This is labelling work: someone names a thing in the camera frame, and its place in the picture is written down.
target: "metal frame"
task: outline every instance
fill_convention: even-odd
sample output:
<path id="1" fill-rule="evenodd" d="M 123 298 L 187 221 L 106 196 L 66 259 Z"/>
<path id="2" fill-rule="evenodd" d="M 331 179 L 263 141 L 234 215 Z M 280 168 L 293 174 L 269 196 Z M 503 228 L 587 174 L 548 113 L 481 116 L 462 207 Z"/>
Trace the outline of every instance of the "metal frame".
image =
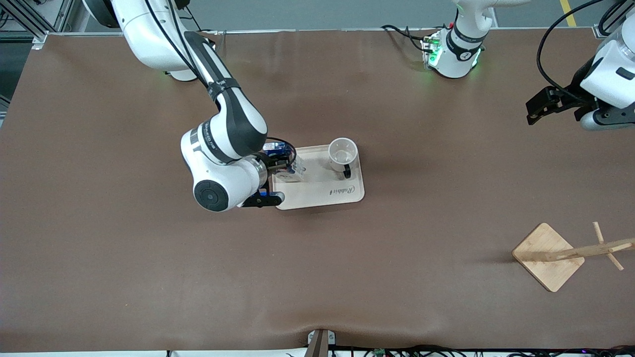
<path id="1" fill-rule="evenodd" d="M 46 39 L 47 32 L 62 32 L 68 24 L 68 14 L 75 0 L 61 0 L 62 5 L 51 24 L 25 0 L 0 0 L 0 6 L 18 22 L 25 31 L 4 31 L 0 34 L 4 40 L 26 39 L 34 37 L 38 41 Z"/>

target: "wires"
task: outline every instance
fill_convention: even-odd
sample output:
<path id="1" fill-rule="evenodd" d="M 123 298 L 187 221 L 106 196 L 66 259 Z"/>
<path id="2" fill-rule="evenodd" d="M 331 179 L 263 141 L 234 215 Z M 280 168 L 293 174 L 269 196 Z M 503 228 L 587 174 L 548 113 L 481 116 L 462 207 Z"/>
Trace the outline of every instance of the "wires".
<path id="1" fill-rule="evenodd" d="M 393 25 L 384 25 L 384 26 L 382 26 L 382 29 L 384 29 L 384 30 L 388 30 L 388 29 L 395 30 L 395 31 L 396 31 L 397 33 L 399 33 L 400 35 L 402 35 L 402 36 L 406 36 L 407 38 L 409 38 L 409 39 L 410 39 L 410 42 L 412 42 L 412 45 L 413 45 L 416 49 L 418 49 L 419 51 L 423 51 L 423 52 L 426 52 L 426 53 L 432 53 L 432 51 L 431 51 L 431 50 L 428 50 L 427 48 L 422 48 L 421 46 L 419 46 L 419 45 L 415 42 L 415 40 L 417 40 L 417 41 L 421 41 L 421 40 L 423 40 L 424 38 L 423 38 L 423 37 L 419 37 L 419 36 L 413 36 L 413 34 L 411 34 L 411 33 L 410 33 L 410 29 L 408 28 L 408 26 L 406 26 L 406 31 L 405 31 L 405 32 L 404 32 L 404 31 L 402 31 L 399 27 L 396 27 L 396 26 L 393 26 Z"/>
<path id="2" fill-rule="evenodd" d="M 571 93 L 570 91 L 564 89 L 560 84 L 557 84 L 553 79 L 551 79 L 551 77 L 549 77 L 547 75 L 547 73 L 545 72 L 545 70 L 542 68 L 542 62 L 541 62 L 541 55 L 542 55 L 542 48 L 545 46 L 545 41 L 547 40 L 547 37 L 549 36 L 549 34 L 551 33 L 551 31 L 553 31 L 556 26 L 558 26 L 558 24 L 560 24 L 564 19 L 566 19 L 569 15 L 572 15 L 584 8 L 587 8 L 593 4 L 597 4 L 600 1 L 604 1 L 604 0 L 591 0 L 587 3 L 584 3 L 580 6 L 577 6 L 576 8 L 568 11 L 567 13 L 565 13 L 564 15 L 560 16 L 556 22 L 554 22 L 551 26 L 549 26 L 549 28 L 547 29 L 547 31 L 545 32 L 545 34 L 542 36 L 542 39 L 540 40 L 540 44 L 538 45 L 538 51 L 536 52 L 536 65 L 538 66 L 538 71 L 540 72 L 540 74 L 547 80 L 547 82 L 549 82 L 549 84 L 551 84 L 552 86 L 556 87 L 557 89 L 559 89 L 560 91 L 562 91 L 564 94 L 568 95 L 569 97 L 571 97 L 572 99 L 575 99 L 577 102 L 580 103 L 587 103 L 587 104 L 592 104 L 587 102 L 586 100 L 578 97 L 577 95 L 574 95 L 573 93 Z"/>
<path id="3" fill-rule="evenodd" d="M 9 13 L 5 12 L 4 9 L 0 9 L 0 29 L 2 29 L 7 22 L 12 20 L 13 19 L 9 16 Z"/>
<path id="4" fill-rule="evenodd" d="M 173 8 L 172 1 L 168 1 L 168 2 L 170 4 L 170 7 Z M 183 62 L 185 62 L 185 64 L 190 69 L 190 71 L 192 71 L 194 73 L 194 75 L 198 78 L 198 80 L 201 81 L 201 83 L 205 86 L 205 88 L 209 88 L 209 84 L 205 81 L 204 78 L 201 77 L 200 73 L 198 72 L 198 70 L 194 66 L 194 61 L 189 62 L 187 59 L 185 59 L 185 56 L 183 56 L 183 53 L 181 53 L 181 51 L 175 45 L 174 41 L 172 41 L 172 38 L 170 36 L 168 36 L 168 33 L 165 31 L 165 29 L 161 25 L 161 22 L 157 18 L 157 15 L 154 13 L 154 10 L 152 9 L 152 6 L 150 5 L 150 1 L 149 0 L 145 0 L 145 5 L 148 7 L 148 10 L 150 11 L 150 15 L 152 15 L 152 19 L 154 20 L 154 22 L 159 27 L 159 30 L 161 30 L 161 33 L 168 40 L 168 42 L 170 43 L 172 48 L 176 51 L 176 53 L 181 58 L 181 60 L 183 60 Z M 175 19 L 176 18 L 176 14 L 174 13 L 174 11 L 172 11 L 172 17 L 173 17 L 173 19 L 175 21 L 175 25 L 176 25 L 177 24 L 177 20 Z M 181 41 L 183 42 L 183 46 L 185 47 L 186 52 L 189 54 L 189 50 L 187 49 L 187 45 L 186 45 L 185 41 L 183 40 L 183 36 L 181 35 L 181 31 L 178 28 L 178 25 L 177 25 L 177 32 L 178 32 L 178 35 L 181 38 Z"/>
<path id="5" fill-rule="evenodd" d="M 276 137 L 267 137 L 267 140 L 275 140 L 275 141 L 279 141 L 279 142 L 283 142 L 283 143 L 287 144 L 291 148 L 291 151 L 293 151 L 293 159 L 291 159 L 291 161 L 289 161 L 287 166 L 291 166 L 295 162 L 295 158 L 298 157 L 298 151 L 295 149 L 295 146 L 291 145 L 290 142 L 288 142 L 286 140 L 282 140 L 280 138 L 276 138 Z"/>
<path id="6" fill-rule="evenodd" d="M 604 12 L 604 14 L 602 15 L 602 17 L 599 19 L 599 23 L 598 23 L 598 32 L 602 35 L 602 36 L 609 36 L 611 34 L 611 32 L 608 32 L 607 29 L 611 26 L 613 26 L 613 24 L 615 22 L 617 22 L 617 20 L 620 19 L 620 17 L 627 13 L 632 7 L 633 4 L 631 3 L 628 8 L 624 9 L 624 11 L 622 11 L 622 13 L 618 16 L 616 16 L 613 21 L 611 21 L 610 24 L 608 24 L 608 26 L 604 26 L 604 23 L 608 20 L 608 18 L 610 18 L 611 16 L 613 16 L 616 12 L 617 9 L 619 9 L 622 5 L 624 5 L 626 3 L 627 0 L 621 0 L 618 1 L 614 4 L 612 4 L 607 10 L 606 12 Z"/>
<path id="7" fill-rule="evenodd" d="M 174 21 L 174 26 L 177 28 L 178 38 L 181 39 L 181 43 L 183 44 L 183 47 L 185 48 L 185 52 L 187 53 L 188 58 L 190 58 L 190 63 L 192 64 L 191 65 L 191 69 L 194 72 L 194 74 L 201 80 L 201 82 L 204 83 L 204 79 L 201 76 L 201 73 L 196 68 L 196 65 L 194 64 L 194 59 L 192 58 L 192 54 L 190 53 L 190 49 L 187 47 L 187 43 L 185 43 L 185 39 L 183 38 L 183 34 L 181 33 L 181 29 L 178 26 L 179 21 L 177 19 L 177 12 L 176 12 L 176 10 L 174 10 L 174 4 L 172 4 L 172 0 L 168 0 L 168 4 L 170 5 L 170 13 L 172 14 L 172 20 Z"/>
<path id="8" fill-rule="evenodd" d="M 192 14 L 189 6 L 186 6 L 185 10 L 187 10 L 187 12 L 190 14 L 190 18 L 188 20 L 193 20 L 194 23 L 196 24 L 196 27 L 199 29 L 199 31 L 202 31 L 201 26 L 198 24 L 198 21 L 196 21 L 196 17 L 194 17 L 194 14 Z"/>

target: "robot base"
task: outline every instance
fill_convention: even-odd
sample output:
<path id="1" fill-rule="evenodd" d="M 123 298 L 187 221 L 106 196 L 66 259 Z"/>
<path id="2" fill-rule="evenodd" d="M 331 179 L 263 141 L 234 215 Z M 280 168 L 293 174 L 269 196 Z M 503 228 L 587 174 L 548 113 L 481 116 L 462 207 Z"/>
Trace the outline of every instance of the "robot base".
<path id="1" fill-rule="evenodd" d="M 461 78 L 476 65 L 481 50 L 472 56 L 473 59 L 458 60 L 457 56 L 448 49 L 446 42 L 448 32 L 448 29 L 441 29 L 427 37 L 426 41 L 421 41 L 423 49 L 432 51 L 432 53 L 424 52 L 424 64 L 426 69 L 434 69 L 444 77 Z"/>

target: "brown table surface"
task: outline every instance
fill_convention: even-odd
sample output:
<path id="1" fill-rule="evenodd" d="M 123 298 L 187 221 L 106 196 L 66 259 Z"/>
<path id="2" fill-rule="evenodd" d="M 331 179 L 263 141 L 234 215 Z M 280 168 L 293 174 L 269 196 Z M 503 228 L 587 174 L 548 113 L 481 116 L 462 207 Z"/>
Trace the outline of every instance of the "brown table surface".
<path id="1" fill-rule="evenodd" d="M 635 253 L 622 272 L 587 259 L 558 293 L 511 256 L 541 222 L 573 246 L 595 220 L 635 232 L 635 131 L 526 124 L 543 32 L 493 31 L 458 80 L 384 32 L 227 36 L 269 133 L 354 139 L 366 197 L 222 214 L 198 207 L 179 151 L 216 113 L 202 86 L 121 37 L 50 36 L 0 130 L 2 350 L 273 349 L 314 328 L 358 346 L 635 343 Z M 565 83 L 596 45 L 557 30 L 545 68 Z"/>

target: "robotic arm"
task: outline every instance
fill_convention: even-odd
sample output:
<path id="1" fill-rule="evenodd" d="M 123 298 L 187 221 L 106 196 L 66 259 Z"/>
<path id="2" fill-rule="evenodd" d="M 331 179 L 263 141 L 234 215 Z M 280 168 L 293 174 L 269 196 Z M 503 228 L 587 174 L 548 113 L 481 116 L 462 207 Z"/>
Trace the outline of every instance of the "robotic arm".
<path id="1" fill-rule="evenodd" d="M 198 77 L 218 114 L 181 138 L 181 153 L 192 173 L 196 201 L 214 212 L 235 206 L 275 206 L 284 196 L 269 195 L 269 168 L 276 163 L 261 153 L 267 125 L 205 37 L 187 32 L 172 0 L 83 0 L 101 23 L 116 17 L 130 48 L 145 65 Z M 185 56 L 191 58 L 191 69 Z M 267 194 L 261 195 L 265 188 Z"/>
<path id="2" fill-rule="evenodd" d="M 512 7 L 530 0 L 452 0 L 457 17 L 423 43 L 426 66 L 448 78 L 460 78 L 476 65 L 481 45 L 492 25 L 489 8 Z"/>
<path id="3" fill-rule="evenodd" d="M 606 38 L 565 91 L 547 86 L 527 103 L 527 122 L 571 108 L 586 130 L 635 126 L 635 11 Z"/>

